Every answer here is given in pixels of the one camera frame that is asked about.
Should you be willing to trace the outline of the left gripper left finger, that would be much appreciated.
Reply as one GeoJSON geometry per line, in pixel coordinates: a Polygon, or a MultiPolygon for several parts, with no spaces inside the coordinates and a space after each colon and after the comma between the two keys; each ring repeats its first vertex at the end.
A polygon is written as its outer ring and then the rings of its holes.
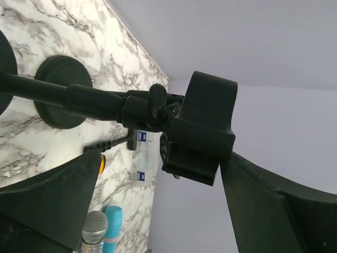
{"type": "Polygon", "coordinates": [[[1,252],[74,252],[101,166],[89,151],[1,188],[1,252]]]}

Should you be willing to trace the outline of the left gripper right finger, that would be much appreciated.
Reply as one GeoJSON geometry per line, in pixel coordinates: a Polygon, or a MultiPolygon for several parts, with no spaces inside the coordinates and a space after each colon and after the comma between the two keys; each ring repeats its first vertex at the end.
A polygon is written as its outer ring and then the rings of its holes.
{"type": "Polygon", "coordinates": [[[220,163],[239,252],[336,252],[336,195],[233,153],[220,163]]]}

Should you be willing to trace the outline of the glitter silver-head microphone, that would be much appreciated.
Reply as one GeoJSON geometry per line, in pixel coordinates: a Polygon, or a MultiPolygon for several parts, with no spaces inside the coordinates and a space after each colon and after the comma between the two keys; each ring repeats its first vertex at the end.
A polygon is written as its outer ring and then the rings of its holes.
{"type": "Polygon", "coordinates": [[[103,238],[107,229],[108,219],[103,212],[89,212],[85,219],[77,252],[103,252],[103,238]]]}

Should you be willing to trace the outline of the blue toy microphone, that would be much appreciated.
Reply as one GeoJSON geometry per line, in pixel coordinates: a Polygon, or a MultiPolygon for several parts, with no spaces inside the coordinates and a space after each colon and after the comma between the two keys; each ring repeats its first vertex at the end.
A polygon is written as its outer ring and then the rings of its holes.
{"type": "Polygon", "coordinates": [[[106,206],[104,214],[108,228],[103,238],[103,253],[114,253],[123,223],[123,209],[120,206],[106,206]]]}

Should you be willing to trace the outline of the round-base clip stand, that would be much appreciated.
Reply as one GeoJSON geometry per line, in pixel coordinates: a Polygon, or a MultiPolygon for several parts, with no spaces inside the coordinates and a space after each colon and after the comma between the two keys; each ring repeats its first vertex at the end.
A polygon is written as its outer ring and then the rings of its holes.
{"type": "Polygon", "coordinates": [[[85,119],[115,121],[132,130],[160,132],[163,170],[175,176],[213,185],[217,168],[231,156],[231,129],[237,83],[195,71],[184,96],[167,93],[153,84],[149,90],[104,91],[72,84],[64,102],[47,88],[61,86],[19,76],[13,49],[1,36],[1,111],[17,96],[57,105],[85,119]]]}

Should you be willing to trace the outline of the round-base shock-mount stand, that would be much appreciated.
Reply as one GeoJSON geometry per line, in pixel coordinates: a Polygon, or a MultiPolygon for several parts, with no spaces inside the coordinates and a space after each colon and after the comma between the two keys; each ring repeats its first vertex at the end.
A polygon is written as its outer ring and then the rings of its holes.
{"type": "MultiPolygon", "coordinates": [[[[34,79],[61,86],[60,89],[47,88],[43,95],[60,97],[64,102],[65,91],[69,85],[79,84],[92,87],[92,79],[85,66],[75,58],[66,55],[53,55],[47,58],[37,69],[34,79]]],[[[43,102],[34,102],[40,118],[54,129],[67,130],[81,125],[85,118],[69,114],[64,108],[43,102]]]]}

